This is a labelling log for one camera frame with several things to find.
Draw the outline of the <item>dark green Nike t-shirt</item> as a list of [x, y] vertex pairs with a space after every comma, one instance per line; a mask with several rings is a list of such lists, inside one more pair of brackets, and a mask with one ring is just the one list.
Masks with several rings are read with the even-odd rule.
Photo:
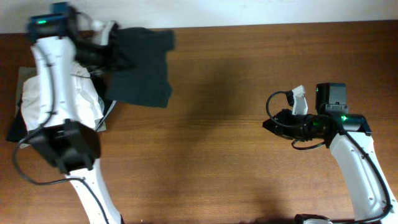
[[143, 27], [119, 30], [106, 98], [132, 105], [166, 108], [172, 94], [167, 52], [174, 47], [172, 30], [155, 31]]

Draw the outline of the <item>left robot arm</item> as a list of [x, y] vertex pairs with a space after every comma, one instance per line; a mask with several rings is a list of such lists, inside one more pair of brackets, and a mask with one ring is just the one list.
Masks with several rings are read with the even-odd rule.
[[118, 25], [103, 24], [94, 40], [80, 37], [78, 11], [67, 2], [51, 5], [49, 14], [33, 16], [28, 23], [32, 53], [40, 83], [39, 125], [23, 142], [30, 144], [64, 178], [48, 185], [70, 183], [90, 223], [123, 223], [101, 174], [98, 133], [81, 123], [72, 65], [99, 69], [114, 64]]

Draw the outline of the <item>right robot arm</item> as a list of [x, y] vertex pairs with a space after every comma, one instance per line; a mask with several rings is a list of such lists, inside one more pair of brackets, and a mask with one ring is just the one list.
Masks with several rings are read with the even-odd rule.
[[319, 139], [337, 161], [354, 210], [352, 223], [397, 223], [397, 199], [379, 165], [372, 131], [361, 114], [349, 113], [344, 83], [316, 85], [316, 114], [308, 113], [302, 85], [283, 91], [288, 109], [269, 114], [263, 128], [291, 145]]

